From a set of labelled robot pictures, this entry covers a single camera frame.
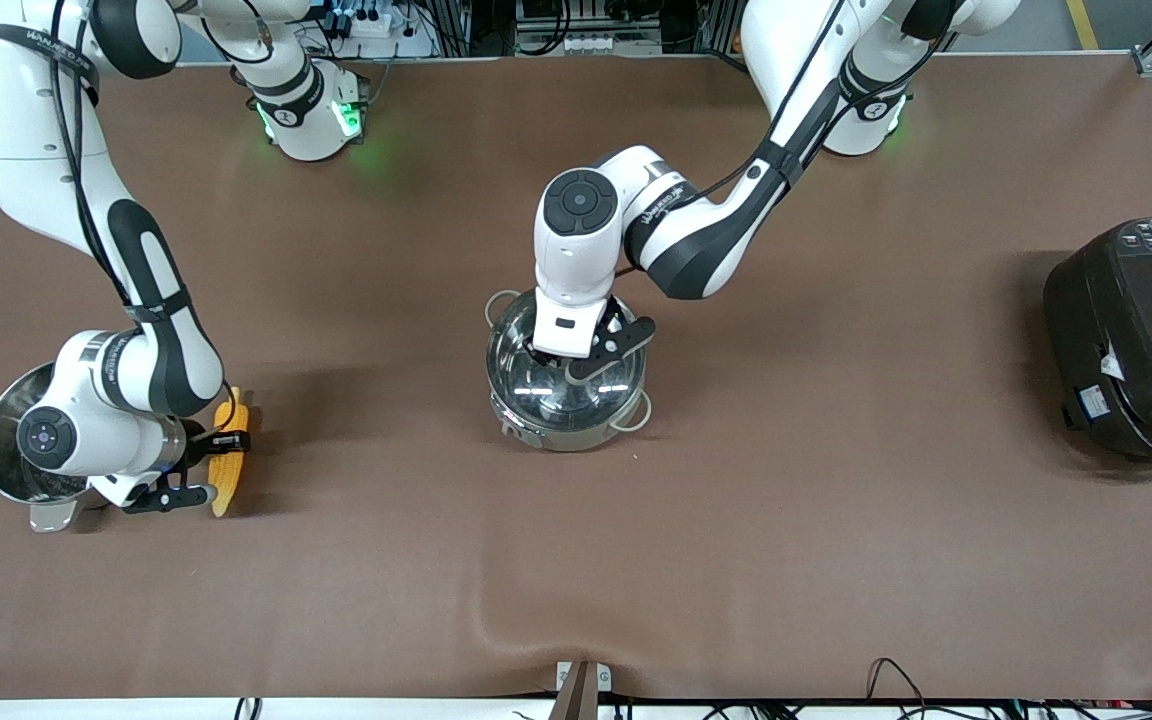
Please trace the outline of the stainless steel steamer pot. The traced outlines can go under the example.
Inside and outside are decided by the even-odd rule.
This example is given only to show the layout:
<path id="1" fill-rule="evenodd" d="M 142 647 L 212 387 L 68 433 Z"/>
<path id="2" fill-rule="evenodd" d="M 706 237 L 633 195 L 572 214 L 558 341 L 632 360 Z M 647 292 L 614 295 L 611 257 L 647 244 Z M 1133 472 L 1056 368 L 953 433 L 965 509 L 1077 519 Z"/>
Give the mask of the stainless steel steamer pot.
<path id="1" fill-rule="evenodd" d="M 86 479 L 37 468 L 18 448 L 20 420 L 50 387 L 52 367 L 29 370 L 0 395 L 0 495 L 26 505 L 36 533 L 68 529 L 92 497 Z"/>

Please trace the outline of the stainless steel cooking pot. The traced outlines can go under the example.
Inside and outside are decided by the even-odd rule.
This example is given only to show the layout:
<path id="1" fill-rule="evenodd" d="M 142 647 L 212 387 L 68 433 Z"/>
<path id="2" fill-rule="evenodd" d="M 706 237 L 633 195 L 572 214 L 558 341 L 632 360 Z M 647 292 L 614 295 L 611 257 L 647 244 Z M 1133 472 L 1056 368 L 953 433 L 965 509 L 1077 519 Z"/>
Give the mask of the stainless steel cooking pot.
<path id="1" fill-rule="evenodd" d="M 493 324 L 505 306 L 509 305 L 513 295 L 522 293 L 516 290 L 497 291 L 484 306 L 484 316 L 488 328 L 492 331 Z M 576 430 L 576 432 L 558 432 L 558 430 L 540 430 L 516 418 L 511 411 L 505 409 L 502 401 L 494 397 L 490 387 L 490 401 L 492 401 L 493 414 L 500 423 L 500 429 L 505 435 L 520 439 L 526 446 L 540 448 L 540 450 L 552 452 L 582 452 L 593 450 L 612 441 L 617 435 L 632 433 L 643 429 L 646 420 L 652 416 L 652 401 L 644 387 L 641 388 L 639 400 L 632 401 L 630 409 L 613 416 L 607 424 L 596 425 L 594 429 Z"/>

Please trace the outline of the glass pot lid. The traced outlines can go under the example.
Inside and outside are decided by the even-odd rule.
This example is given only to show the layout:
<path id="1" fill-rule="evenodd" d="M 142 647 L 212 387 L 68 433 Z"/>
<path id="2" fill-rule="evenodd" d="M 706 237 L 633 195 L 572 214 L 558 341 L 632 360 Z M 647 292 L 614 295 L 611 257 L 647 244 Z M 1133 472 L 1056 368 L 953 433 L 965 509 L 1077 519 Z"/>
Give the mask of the glass pot lid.
<path id="1" fill-rule="evenodd" d="M 607 424 L 639 400 L 646 377 L 646 347 L 593 381 L 567 382 L 567 364 L 573 359 L 563 357 L 562 369 L 550 369 L 535 364 L 529 356 L 535 311 L 535 290 L 515 293 L 488 334 L 488 384 L 506 410 L 536 429 L 576 432 Z M 602 333 L 616 332 L 636 319 L 626 304 L 613 297 L 594 342 Z"/>

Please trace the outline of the yellow corn cob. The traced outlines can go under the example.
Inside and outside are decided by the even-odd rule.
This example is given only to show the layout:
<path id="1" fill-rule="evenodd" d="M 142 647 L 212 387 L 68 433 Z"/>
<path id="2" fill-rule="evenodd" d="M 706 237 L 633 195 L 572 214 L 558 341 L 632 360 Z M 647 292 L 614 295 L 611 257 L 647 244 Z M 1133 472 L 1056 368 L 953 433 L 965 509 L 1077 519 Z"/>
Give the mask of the yellow corn cob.
<path id="1" fill-rule="evenodd" d="M 215 414 L 218 430 L 247 430 L 250 432 L 250 407 L 244 404 L 241 392 L 230 389 L 230 397 Z M 207 482 L 214 486 L 218 497 L 210 503 L 215 518 L 223 518 L 236 497 L 244 464 L 244 454 L 227 454 L 209 457 Z"/>

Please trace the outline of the metal table edge bracket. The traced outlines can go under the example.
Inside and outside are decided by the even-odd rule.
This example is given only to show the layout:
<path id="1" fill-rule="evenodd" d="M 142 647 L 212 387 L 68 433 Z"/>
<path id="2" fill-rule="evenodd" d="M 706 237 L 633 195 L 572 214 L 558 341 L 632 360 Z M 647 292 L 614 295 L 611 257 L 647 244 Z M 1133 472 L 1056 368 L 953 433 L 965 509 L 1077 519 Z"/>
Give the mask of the metal table edge bracket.
<path id="1" fill-rule="evenodd" d="M 559 662 L 556 702 L 548 720 L 599 720 L 600 697 L 612 692 L 612 670 L 588 660 Z"/>

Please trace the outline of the dark grey rice cooker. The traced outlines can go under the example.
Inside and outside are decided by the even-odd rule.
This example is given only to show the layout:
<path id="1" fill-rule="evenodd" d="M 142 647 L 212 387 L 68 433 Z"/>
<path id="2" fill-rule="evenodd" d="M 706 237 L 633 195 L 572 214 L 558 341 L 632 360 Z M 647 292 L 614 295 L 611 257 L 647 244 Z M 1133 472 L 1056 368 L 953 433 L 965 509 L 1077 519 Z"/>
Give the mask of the dark grey rice cooker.
<path id="1" fill-rule="evenodd" d="M 1064 427 L 1152 462 L 1152 217 L 1114 225 L 1051 270 L 1043 314 Z"/>

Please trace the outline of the white power strip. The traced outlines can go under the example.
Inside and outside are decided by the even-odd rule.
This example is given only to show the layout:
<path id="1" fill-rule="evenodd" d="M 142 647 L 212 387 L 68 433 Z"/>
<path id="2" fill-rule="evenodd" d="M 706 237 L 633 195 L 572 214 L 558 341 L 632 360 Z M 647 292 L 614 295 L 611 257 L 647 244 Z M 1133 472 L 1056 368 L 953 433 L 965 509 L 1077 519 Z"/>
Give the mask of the white power strip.
<path id="1" fill-rule="evenodd" d="M 433 15 L 415 0 L 335 0 L 326 13 L 339 37 L 349 40 L 412 38 L 429 29 Z"/>
<path id="2" fill-rule="evenodd" d="M 636 33 L 575 33 L 564 37 L 564 55 L 628 55 L 641 50 L 644 37 Z"/>

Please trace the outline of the brown table mat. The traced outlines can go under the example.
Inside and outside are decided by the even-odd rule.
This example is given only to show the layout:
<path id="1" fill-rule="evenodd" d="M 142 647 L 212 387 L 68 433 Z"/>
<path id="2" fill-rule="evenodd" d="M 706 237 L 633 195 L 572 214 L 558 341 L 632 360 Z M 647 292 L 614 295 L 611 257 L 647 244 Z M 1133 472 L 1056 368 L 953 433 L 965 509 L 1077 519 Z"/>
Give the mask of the brown table mat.
<path id="1" fill-rule="evenodd" d="M 611 666 L 637 697 L 1152 697 L 1152 468 L 1064 429 L 1044 278 L 1152 215 L 1124 54 L 943 55 L 882 147 L 819 156 L 722 291 L 617 283 L 655 411 L 591 454 L 500 433 L 485 301 L 532 285 L 550 179 L 646 143 L 714 181 L 765 128 L 721 61 L 401 65 L 301 164 L 221 68 L 105 83 L 253 444 L 223 520 L 0 497 L 0 698 L 488 696 Z M 0 393 L 127 319 L 0 213 Z"/>

